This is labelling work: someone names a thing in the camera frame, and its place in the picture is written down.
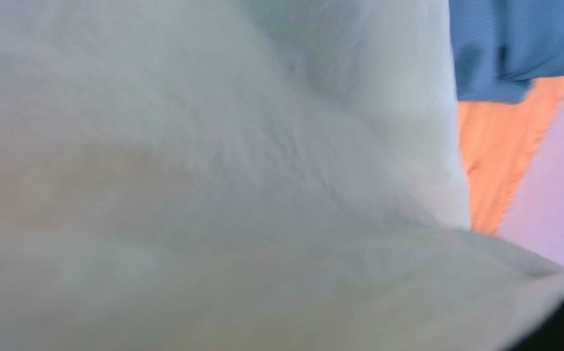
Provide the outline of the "translucent pale green plastic bag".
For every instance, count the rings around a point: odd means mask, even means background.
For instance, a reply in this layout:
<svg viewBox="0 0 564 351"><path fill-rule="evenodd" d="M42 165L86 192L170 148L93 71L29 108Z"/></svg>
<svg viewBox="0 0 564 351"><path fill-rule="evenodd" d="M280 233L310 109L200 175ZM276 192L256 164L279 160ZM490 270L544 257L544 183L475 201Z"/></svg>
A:
<svg viewBox="0 0 564 351"><path fill-rule="evenodd" d="M447 1L0 1L0 350L508 350Z"/></svg>

